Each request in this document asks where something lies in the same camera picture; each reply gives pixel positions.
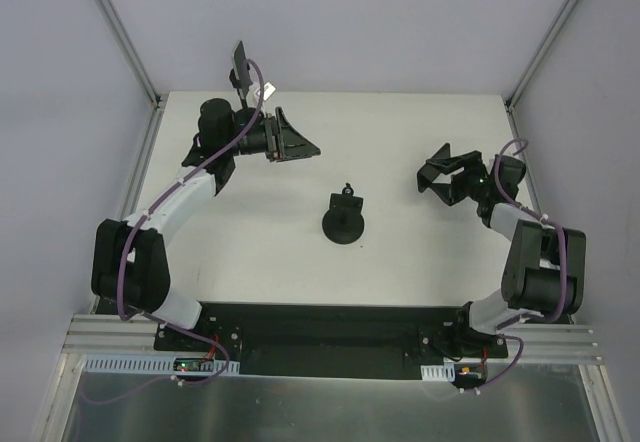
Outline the black smartphone silver edge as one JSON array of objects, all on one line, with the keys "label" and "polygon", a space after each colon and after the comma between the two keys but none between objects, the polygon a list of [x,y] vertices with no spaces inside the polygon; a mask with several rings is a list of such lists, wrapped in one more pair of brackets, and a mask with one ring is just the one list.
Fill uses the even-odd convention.
[{"label": "black smartphone silver edge", "polygon": [[239,40],[232,52],[232,70],[230,73],[230,81],[232,86],[246,95],[249,91],[252,81],[249,75],[250,65],[247,62],[244,43]]}]

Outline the black clamp phone stand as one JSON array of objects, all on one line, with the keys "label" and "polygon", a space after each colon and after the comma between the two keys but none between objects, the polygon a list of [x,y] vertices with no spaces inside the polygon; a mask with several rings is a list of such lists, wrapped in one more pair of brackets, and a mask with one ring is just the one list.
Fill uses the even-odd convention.
[{"label": "black clamp phone stand", "polygon": [[329,207],[322,218],[322,231],[326,238],[339,245],[356,242],[364,233],[362,215],[364,199],[355,195],[350,183],[340,193],[332,193]]}]

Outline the black round-base phone stand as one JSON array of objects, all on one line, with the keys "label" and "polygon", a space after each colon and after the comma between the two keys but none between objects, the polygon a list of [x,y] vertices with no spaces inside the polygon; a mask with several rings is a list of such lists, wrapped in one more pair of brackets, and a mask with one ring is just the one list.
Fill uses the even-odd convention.
[{"label": "black round-base phone stand", "polygon": [[239,71],[232,69],[229,73],[229,80],[232,87],[236,90],[241,104],[241,108],[235,112],[235,121],[239,126],[244,127],[249,123],[255,112],[255,109],[249,106],[247,99],[252,84],[249,75],[249,66],[246,65]]}]

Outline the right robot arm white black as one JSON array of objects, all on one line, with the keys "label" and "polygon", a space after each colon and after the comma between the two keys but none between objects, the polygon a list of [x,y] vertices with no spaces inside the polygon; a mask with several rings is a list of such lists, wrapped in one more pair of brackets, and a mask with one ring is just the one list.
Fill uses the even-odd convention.
[{"label": "right robot arm white black", "polygon": [[469,198],[484,226],[504,236],[509,252],[500,289],[463,309],[464,323],[450,331],[452,349],[473,356],[517,323],[554,323],[574,315],[584,299],[587,238],[518,202],[526,164],[500,152],[491,166],[475,150],[459,156],[443,144],[417,171],[417,189],[433,191],[447,206]]}]

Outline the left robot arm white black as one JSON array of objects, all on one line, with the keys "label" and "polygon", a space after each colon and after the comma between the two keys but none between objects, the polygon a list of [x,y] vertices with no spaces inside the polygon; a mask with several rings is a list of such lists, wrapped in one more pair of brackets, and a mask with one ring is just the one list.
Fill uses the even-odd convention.
[{"label": "left robot arm white black", "polygon": [[104,220],[97,228],[91,290],[113,302],[119,317],[136,314],[177,328],[188,350],[204,349],[211,339],[204,304],[171,285],[167,247],[186,221],[212,201],[230,180],[238,156],[262,154],[270,162],[303,160],[321,150],[286,119],[222,98],[200,107],[198,131],[176,178],[147,209],[123,220]]}]

